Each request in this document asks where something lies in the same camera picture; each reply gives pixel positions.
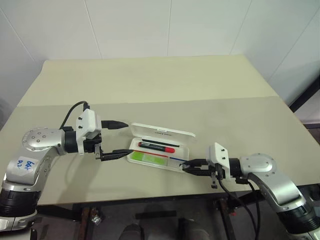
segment pen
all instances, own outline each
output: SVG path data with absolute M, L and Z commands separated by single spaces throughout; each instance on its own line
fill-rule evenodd
M 156 144 L 151 144 L 148 142 L 141 141 L 138 143 L 138 146 L 141 148 L 146 148 L 146 149 L 153 149 L 153 150 L 158 150 L 166 153 L 171 153 L 173 154 L 176 150 L 172 147 L 167 147 L 167 146 L 160 146 Z

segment table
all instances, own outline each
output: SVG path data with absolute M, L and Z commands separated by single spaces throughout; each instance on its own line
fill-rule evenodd
M 320 147 L 245 57 L 159 57 L 45 62 L 0 132 L 0 175 L 23 134 L 58 128 L 77 101 L 86 100 L 103 120 L 143 123 L 196 134 L 190 159 L 204 158 L 218 142 L 230 157 L 266 153 L 296 185 L 320 182 Z M 74 126 L 81 107 L 70 116 Z M 130 129 L 102 131 L 102 149 L 128 148 Z M 248 190 L 226 183 L 231 191 Z M 58 157 L 40 205 L 220 193 L 209 177 L 92 154 Z

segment person's foot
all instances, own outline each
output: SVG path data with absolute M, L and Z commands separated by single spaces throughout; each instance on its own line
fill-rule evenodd
M 144 240 L 144 230 L 138 224 L 131 224 L 124 228 L 119 240 Z

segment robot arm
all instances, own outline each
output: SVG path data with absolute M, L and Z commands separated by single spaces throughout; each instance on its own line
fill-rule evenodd
M 108 161 L 122 158 L 129 149 L 103 153 L 102 128 L 128 127 L 118 121 L 101 121 L 93 110 L 85 109 L 72 127 L 50 129 L 38 127 L 22 138 L 21 147 L 9 162 L 0 192 L 0 232 L 30 227 L 37 214 L 37 203 L 57 156 L 67 153 L 94 153 L 95 159 Z
M 217 187 L 216 179 L 233 177 L 238 183 L 252 180 L 277 213 L 291 239 L 320 240 L 320 221 L 314 209 L 296 185 L 277 170 L 272 157 L 257 153 L 240 159 L 229 158 L 227 149 L 215 143 L 209 147 L 207 159 L 187 161 L 182 169 L 198 176 L 211 176 L 213 188 Z

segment blue line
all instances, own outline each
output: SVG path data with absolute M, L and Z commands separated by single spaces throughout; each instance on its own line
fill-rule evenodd
M 182 162 L 186 162 L 187 161 L 187 160 L 183 160 L 183 159 L 172 157 L 172 156 L 170 156 L 169 158 L 170 159 L 174 159 L 174 160 L 179 160 L 179 161 L 182 161 Z

